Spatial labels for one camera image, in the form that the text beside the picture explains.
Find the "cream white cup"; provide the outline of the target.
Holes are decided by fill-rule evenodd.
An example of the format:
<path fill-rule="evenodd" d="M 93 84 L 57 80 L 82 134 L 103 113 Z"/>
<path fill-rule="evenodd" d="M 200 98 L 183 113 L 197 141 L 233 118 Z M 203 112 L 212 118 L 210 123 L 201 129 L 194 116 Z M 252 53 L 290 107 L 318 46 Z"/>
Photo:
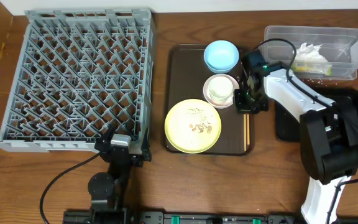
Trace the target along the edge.
<path fill-rule="evenodd" d="M 233 92 L 233 84 L 226 77 L 215 77 L 208 85 L 210 97 L 214 101 L 224 101 Z"/>

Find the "white napkin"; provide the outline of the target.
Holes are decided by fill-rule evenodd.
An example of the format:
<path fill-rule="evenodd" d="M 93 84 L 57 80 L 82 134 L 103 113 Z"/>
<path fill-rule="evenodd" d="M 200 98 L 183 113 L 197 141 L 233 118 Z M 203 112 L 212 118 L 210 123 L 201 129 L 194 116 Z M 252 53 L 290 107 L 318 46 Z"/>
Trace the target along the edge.
<path fill-rule="evenodd" d="M 296 62 L 325 63 L 328 60 L 319 53 L 322 45 L 308 45 L 306 42 L 296 50 Z"/>

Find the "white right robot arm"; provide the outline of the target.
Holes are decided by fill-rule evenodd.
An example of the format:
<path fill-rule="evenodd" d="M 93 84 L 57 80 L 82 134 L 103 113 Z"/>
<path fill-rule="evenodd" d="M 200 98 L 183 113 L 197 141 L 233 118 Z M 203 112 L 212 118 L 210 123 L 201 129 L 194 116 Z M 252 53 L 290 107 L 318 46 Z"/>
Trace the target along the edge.
<path fill-rule="evenodd" d="M 298 122 L 301 161 L 310 177 L 301 214 L 306 223 L 335 223 L 342 190 L 358 170 L 358 114 L 315 92 L 281 62 L 269 64 L 260 50 L 241 58 L 238 113 L 268 111 L 274 100 Z"/>

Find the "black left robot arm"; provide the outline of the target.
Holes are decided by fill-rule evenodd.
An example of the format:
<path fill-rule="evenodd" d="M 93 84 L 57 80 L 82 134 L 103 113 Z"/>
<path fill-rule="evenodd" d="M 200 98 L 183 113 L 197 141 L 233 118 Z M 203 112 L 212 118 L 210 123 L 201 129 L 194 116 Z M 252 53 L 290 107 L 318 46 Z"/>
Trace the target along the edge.
<path fill-rule="evenodd" d="M 142 167 L 150 161 L 149 134 L 140 144 L 141 153 L 130 152 L 131 138 L 116 134 L 113 127 L 97 138 L 94 148 L 100 158 L 109 164 L 106 172 L 99 172 L 88 182 L 91 195 L 91 208 L 96 211 L 119 211 L 123 207 L 124 196 L 129 182 L 132 167 Z"/>

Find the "grey dishwasher rack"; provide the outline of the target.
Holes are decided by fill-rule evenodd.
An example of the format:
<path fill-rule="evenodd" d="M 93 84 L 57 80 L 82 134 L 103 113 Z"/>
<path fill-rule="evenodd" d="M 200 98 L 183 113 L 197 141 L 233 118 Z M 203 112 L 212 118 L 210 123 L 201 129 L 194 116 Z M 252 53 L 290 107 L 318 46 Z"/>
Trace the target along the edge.
<path fill-rule="evenodd" d="M 8 152 L 93 151 L 105 131 L 149 153 L 155 24 L 148 9 L 26 11 L 0 130 Z"/>

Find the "black tray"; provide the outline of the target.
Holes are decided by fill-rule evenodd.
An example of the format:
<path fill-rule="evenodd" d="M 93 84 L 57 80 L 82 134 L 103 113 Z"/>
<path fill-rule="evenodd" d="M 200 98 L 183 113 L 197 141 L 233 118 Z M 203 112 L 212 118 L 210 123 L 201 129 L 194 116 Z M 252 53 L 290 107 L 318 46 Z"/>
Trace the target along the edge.
<path fill-rule="evenodd" d="M 358 115 L 358 91 L 353 88 L 323 88 L 314 87 L 317 93 L 334 100 L 337 103 L 349 103 L 357 110 Z M 298 121 L 279 103 L 275 102 L 275 134 L 277 139 L 287 142 L 299 142 Z"/>

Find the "light blue bowl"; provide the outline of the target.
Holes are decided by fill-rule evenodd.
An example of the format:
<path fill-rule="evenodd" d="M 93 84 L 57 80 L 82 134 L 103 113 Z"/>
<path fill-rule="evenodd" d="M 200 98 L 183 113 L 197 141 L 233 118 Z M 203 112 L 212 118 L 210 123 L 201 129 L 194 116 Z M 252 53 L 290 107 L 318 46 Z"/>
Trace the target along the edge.
<path fill-rule="evenodd" d="M 228 73 L 237 65 L 239 51 L 233 43 L 217 40 L 205 48 L 203 58 L 213 73 Z"/>

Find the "yellow plate with crumbs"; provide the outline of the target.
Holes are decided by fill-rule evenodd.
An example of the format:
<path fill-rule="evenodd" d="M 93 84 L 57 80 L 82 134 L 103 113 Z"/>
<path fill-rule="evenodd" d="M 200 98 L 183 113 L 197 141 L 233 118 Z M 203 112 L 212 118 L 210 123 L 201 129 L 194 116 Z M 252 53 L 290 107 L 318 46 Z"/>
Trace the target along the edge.
<path fill-rule="evenodd" d="M 167 141 L 180 152 L 199 154 L 217 143 L 222 122 L 209 103 L 188 99 L 169 109 L 164 123 Z"/>

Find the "dark brown serving tray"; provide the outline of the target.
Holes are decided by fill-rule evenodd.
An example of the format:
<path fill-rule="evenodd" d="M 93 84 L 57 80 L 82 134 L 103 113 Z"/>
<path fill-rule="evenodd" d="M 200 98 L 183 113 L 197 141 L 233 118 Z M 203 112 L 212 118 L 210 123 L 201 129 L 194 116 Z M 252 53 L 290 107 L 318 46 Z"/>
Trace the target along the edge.
<path fill-rule="evenodd" d="M 205 45 L 181 44 L 174 46 L 170 50 L 164 115 L 167 115 L 169 109 L 183 100 L 205 100 L 203 86 L 206 80 L 213 76 L 213 72 L 209 70 L 204 62 L 205 48 Z M 250 145 L 245 152 L 243 123 L 245 114 L 238 113 L 235 105 L 218 109 L 217 112 L 222 121 L 220 137 L 213 147 L 202 154 L 244 156 L 250 153 L 254 146 L 252 118 L 250 117 Z"/>

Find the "clear plastic bin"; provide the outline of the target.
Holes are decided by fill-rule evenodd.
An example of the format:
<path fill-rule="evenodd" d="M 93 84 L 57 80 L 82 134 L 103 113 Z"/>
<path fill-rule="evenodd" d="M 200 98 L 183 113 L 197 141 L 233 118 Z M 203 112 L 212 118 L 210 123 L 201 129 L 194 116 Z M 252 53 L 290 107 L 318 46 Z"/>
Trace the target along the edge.
<path fill-rule="evenodd" d="M 303 43 L 322 45 L 319 53 L 332 66 L 332 74 L 294 72 L 298 78 L 318 80 L 353 80 L 358 69 L 358 29 L 342 27 L 268 26 L 264 39 L 273 39 L 261 46 L 266 61 L 289 63 Z"/>

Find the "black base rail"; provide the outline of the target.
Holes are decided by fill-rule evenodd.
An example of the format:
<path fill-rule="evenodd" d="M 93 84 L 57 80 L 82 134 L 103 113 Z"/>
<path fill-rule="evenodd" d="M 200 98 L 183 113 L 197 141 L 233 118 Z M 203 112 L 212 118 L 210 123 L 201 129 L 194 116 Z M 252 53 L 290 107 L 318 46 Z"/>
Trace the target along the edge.
<path fill-rule="evenodd" d="M 67 210 L 63 224 L 302 224 L 298 215 L 273 213 L 269 215 L 217 215 L 164 213 L 132 210 Z"/>

